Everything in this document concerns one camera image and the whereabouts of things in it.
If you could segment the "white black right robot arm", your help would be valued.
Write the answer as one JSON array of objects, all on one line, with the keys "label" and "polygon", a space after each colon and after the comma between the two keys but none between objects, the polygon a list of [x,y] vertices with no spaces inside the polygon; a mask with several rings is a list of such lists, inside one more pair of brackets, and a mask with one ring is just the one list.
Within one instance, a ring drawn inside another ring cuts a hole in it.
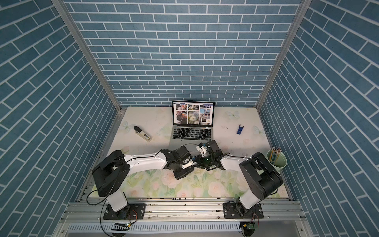
[{"label": "white black right robot arm", "polygon": [[193,160],[196,167],[208,171],[214,169],[233,170],[243,174],[248,189],[232,204],[232,211],[239,218],[256,217],[258,211],[254,207],[283,184],[281,175],[262,153],[255,153],[248,158],[233,156],[223,153],[214,140],[200,143],[196,149],[200,152],[200,155]]}]

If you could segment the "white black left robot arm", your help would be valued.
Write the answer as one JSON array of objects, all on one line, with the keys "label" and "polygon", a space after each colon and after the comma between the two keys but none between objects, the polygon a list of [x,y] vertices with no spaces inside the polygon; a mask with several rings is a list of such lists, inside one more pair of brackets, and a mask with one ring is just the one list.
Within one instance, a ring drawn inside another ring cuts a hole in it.
[{"label": "white black left robot arm", "polygon": [[106,220],[126,219],[133,209],[121,190],[124,180],[137,172],[168,169],[179,180],[194,170],[194,157],[185,146],[176,150],[161,149],[148,155],[125,155],[116,150],[108,155],[92,170],[98,196],[108,202],[104,216]]}]

